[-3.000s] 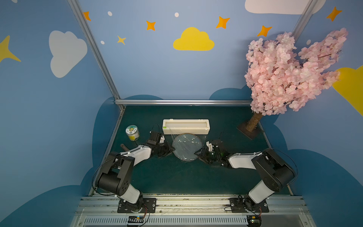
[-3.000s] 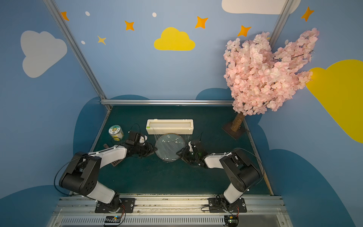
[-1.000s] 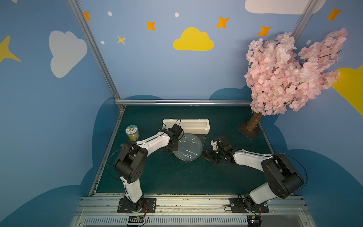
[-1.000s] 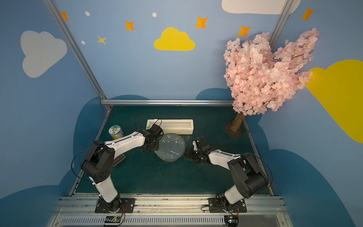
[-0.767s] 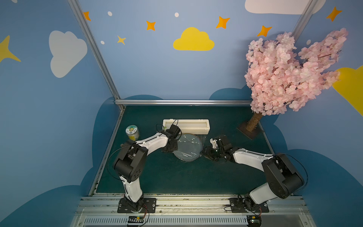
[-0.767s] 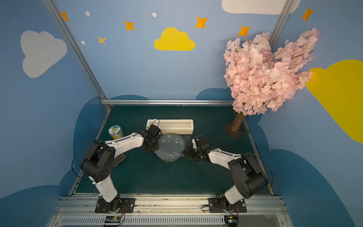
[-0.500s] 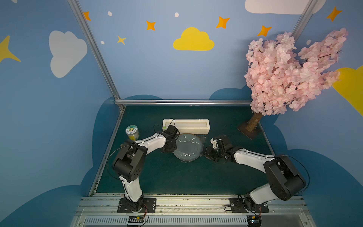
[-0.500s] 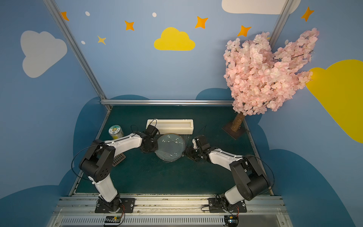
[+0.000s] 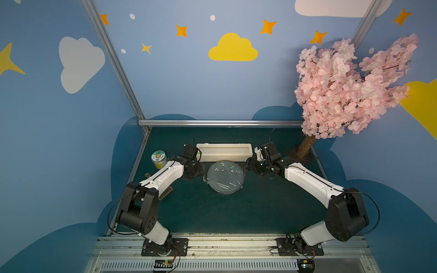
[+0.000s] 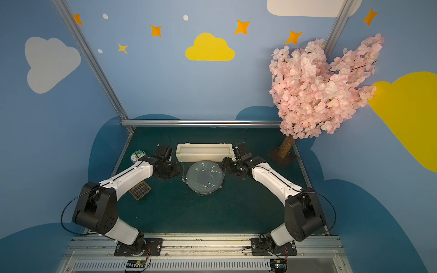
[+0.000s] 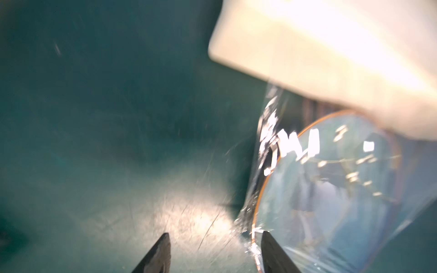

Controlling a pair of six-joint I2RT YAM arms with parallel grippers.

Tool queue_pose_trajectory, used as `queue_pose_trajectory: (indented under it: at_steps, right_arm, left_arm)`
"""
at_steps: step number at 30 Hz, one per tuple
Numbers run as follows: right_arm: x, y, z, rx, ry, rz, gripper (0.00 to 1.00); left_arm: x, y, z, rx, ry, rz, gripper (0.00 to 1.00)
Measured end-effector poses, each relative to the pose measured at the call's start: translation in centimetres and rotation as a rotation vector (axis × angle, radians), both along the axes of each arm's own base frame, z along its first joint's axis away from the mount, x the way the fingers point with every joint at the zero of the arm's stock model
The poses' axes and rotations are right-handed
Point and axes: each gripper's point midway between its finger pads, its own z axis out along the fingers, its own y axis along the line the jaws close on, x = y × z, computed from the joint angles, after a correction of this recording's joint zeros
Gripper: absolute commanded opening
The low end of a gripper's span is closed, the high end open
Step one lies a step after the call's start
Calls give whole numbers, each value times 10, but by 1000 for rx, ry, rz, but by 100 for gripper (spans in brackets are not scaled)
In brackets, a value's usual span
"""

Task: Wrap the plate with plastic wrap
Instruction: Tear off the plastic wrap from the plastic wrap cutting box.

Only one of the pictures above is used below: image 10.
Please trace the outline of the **white plastic wrap dispenser box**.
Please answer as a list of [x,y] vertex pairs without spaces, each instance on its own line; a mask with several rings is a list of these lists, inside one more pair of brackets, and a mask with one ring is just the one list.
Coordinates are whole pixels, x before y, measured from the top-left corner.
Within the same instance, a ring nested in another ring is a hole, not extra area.
[[176,157],[180,162],[221,162],[225,158],[236,159],[230,143],[179,143]]

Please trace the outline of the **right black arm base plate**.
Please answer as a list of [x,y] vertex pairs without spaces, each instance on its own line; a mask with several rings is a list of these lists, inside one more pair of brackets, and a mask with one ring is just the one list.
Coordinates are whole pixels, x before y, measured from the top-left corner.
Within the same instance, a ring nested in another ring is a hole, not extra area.
[[297,256],[297,247],[294,241],[279,246],[272,239],[256,237],[250,239],[250,250],[254,256]]

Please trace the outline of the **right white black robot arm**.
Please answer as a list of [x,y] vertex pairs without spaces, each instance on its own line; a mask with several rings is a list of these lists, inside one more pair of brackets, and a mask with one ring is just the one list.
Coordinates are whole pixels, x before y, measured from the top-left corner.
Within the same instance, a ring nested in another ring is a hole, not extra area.
[[262,157],[253,156],[245,143],[234,146],[233,153],[234,156],[222,160],[221,168],[236,176],[250,176],[273,193],[285,207],[284,223],[266,235],[265,242],[269,246],[301,242],[326,225],[320,195],[314,189],[302,188],[287,180]]

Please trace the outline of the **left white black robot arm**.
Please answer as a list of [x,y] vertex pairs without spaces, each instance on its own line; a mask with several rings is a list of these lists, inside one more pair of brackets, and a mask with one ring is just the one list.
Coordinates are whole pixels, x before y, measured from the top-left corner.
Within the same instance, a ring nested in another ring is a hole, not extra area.
[[167,180],[179,175],[173,149],[158,146],[152,156],[143,156],[125,171],[99,183],[86,183],[78,197],[72,221],[84,228],[116,240],[136,252],[144,248],[143,233],[121,220],[118,200],[140,182],[151,177]]

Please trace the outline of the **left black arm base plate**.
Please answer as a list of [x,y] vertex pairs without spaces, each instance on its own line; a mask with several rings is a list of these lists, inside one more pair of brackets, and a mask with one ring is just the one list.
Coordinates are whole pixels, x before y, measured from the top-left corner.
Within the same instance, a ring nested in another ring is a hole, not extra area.
[[162,238],[139,238],[132,245],[117,242],[114,252],[115,257],[152,257],[160,256]]

